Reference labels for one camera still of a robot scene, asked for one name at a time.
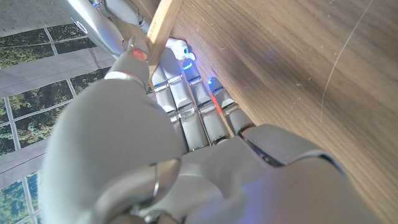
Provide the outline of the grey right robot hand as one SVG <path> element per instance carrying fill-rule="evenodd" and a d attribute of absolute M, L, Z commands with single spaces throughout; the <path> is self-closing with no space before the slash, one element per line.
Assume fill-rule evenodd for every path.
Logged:
<path fill-rule="evenodd" d="M 127 43 L 111 16 L 140 28 L 147 33 L 150 20 L 139 13 L 128 0 L 65 0 L 65 7 L 77 27 L 98 47 L 118 57 Z"/>

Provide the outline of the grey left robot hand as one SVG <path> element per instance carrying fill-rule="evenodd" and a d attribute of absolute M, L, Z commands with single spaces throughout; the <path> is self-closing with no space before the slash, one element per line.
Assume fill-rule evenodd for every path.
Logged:
<path fill-rule="evenodd" d="M 177 124 L 145 93 L 133 37 L 62 111 L 39 182 L 44 223 L 378 223 L 334 158 L 255 125 L 220 82 L 184 98 Z"/>

